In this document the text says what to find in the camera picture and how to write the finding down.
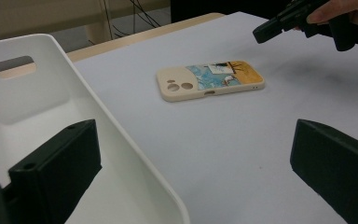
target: white table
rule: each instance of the white table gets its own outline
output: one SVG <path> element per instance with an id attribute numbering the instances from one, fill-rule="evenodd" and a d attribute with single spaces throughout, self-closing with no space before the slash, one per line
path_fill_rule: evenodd
<path id="1" fill-rule="evenodd" d="M 75 63 L 184 201 L 194 224 L 343 224 L 289 163 L 297 119 L 358 139 L 358 46 L 299 31 L 259 45 L 265 20 L 235 13 Z M 266 80 L 248 91 L 168 103 L 163 67 L 244 60 Z"/>

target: phone case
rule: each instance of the phone case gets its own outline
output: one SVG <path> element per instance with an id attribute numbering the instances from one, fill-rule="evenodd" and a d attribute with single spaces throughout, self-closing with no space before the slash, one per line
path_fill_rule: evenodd
<path id="1" fill-rule="evenodd" d="M 264 78 L 244 61 L 164 68 L 157 72 L 157 81 L 168 102 L 265 87 Z"/>

